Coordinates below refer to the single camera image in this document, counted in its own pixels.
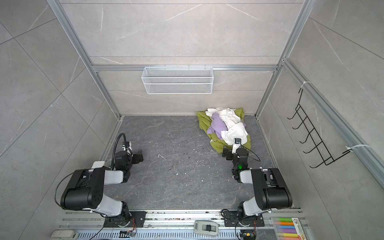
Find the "purple cloth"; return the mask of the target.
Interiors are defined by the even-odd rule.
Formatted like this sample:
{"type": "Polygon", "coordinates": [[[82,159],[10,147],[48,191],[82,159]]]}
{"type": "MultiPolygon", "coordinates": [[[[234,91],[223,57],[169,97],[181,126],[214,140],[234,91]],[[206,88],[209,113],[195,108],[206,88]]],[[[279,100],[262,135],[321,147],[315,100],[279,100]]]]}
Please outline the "purple cloth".
{"type": "Polygon", "coordinates": [[[211,126],[207,130],[207,134],[216,134],[219,140],[223,140],[222,132],[228,131],[225,122],[220,118],[219,113],[212,114],[211,126]]]}

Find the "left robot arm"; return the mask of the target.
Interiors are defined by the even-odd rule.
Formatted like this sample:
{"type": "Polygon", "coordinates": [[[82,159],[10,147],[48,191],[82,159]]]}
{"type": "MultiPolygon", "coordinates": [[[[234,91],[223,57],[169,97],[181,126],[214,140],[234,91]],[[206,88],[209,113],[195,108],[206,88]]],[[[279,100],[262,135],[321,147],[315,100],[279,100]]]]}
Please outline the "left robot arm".
{"type": "Polygon", "coordinates": [[[94,162],[91,169],[75,170],[65,177],[70,178],[60,201],[55,203],[67,211],[90,211],[105,218],[105,228],[129,228],[135,231],[144,226],[146,212],[131,212],[128,204],[104,194],[104,186],[127,183],[133,165],[144,160],[142,151],[136,154],[125,133],[115,141],[111,166],[104,161],[94,162]]]}

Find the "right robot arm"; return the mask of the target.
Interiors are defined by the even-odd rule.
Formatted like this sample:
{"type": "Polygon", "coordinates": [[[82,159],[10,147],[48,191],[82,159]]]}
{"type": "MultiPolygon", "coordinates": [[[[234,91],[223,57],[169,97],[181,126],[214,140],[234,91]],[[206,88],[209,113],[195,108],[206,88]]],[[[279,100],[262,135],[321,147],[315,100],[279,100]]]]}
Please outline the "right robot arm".
{"type": "Polygon", "coordinates": [[[241,202],[236,211],[221,210],[226,227],[263,227],[263,213],[292,207],[292,195],[278,168],[250,169],[249,151],[243,146],[235,151],[224,148],[222,157],[233,163],[234,180],[241,184],[252,185],[254,190],[254,196],[241,202]]]}

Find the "green cloth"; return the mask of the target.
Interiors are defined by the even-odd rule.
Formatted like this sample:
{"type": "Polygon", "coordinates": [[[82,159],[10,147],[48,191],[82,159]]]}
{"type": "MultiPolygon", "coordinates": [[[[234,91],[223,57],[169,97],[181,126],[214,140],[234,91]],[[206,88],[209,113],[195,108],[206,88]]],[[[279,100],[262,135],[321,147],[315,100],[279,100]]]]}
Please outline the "green cloth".
{"type": "MultiPolygon", "coordinates": [[[[245,113],[244,113],[243,108],[237,108],[237,109],[233,109],[233,110],[235,111],[236,115],[239,116],[241,118],[242,122],[244,123],[245,113]]],[[[212,120],[208,116],[206,116],[206,111],[205,112],[204,111],[203,112],[197,112],[197,117],[198,117],[200,129],[202,129],[207,134],[207,130],[211,126],[212,120]]],[[[210,138],[210,145],[219,154],[221,154],[223,152],[223,148],[231,148],[232,147],[232,145],[231,146],[227,145],[225,143],[225,141],[219,140],[215,134],[207,134],[207,136],[210,138]]],[[[247,147],[247,148],[250,148],[251,147],[250,134],[248,136],[248,140],[249,140],[248,143],[242,144],[242,145],[247,147]]]]}

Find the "white cloth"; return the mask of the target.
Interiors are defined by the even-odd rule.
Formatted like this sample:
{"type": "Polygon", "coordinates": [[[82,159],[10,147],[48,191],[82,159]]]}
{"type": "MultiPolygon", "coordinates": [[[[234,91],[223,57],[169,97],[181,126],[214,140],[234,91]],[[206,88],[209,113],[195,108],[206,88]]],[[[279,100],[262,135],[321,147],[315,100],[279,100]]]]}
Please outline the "white cloth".
{"type": "Polygon", "coordinates": [[[233,109],[207,109],[206,116],[212,120],[212,114],[215,112],[219,113],[220,118],[225,122],[228,128],[228,131],[222,132],[223,141],[225,141],[227,145],[233,145],[234,138],[241,138],[242,144],[249,142],[249,134],[245,128],[246,125],[242,122],[241,118],[236,115],[233,109]]]}

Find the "white power box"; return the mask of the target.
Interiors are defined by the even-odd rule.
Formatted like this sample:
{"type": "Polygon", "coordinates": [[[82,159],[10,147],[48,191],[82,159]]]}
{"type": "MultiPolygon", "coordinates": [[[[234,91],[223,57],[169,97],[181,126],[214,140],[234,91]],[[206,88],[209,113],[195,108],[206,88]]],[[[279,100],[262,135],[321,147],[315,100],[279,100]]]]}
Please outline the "white power box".
{"type": "Polygon", "coordinates": [[[102,168],[105,166],[105,161],[96,161],[93,163],[91,169],[102,168]]]}

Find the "grey handheld controller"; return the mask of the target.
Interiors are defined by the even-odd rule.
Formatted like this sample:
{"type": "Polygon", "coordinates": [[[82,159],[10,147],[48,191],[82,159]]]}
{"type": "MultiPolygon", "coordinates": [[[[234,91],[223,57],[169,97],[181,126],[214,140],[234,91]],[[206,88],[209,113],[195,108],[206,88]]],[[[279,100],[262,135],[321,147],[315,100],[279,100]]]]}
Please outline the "grey handheld controller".
{"type": "Polygon", "coordinates": [[[213,221],[196,220],[194,222],[194,233],[216,237],[219,235],[219,224],[213,221]]]}

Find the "pack of coloured markers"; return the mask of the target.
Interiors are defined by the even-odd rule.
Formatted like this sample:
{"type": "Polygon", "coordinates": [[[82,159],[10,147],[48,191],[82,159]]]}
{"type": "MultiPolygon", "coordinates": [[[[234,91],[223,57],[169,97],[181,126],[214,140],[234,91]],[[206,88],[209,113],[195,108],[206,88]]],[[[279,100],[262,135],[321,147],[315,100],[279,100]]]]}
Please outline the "pack of coloured markers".
{"type": "Polygon", "coordinates": [[[308,240],[299,218],[273,218],[274,231],[278,240],[308,240]]]}

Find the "white device on rail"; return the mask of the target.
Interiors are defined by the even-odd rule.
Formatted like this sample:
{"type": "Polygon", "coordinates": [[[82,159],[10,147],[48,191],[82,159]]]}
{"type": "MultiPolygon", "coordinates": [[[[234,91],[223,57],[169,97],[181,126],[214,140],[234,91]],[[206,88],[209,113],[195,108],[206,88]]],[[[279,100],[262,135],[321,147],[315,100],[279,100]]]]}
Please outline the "white device on rail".
{"type": "Polygon", "coordinates": [[[79,233],[74,230],[55,230],[51,235],[51,240],[77,240],[79,233]]]}

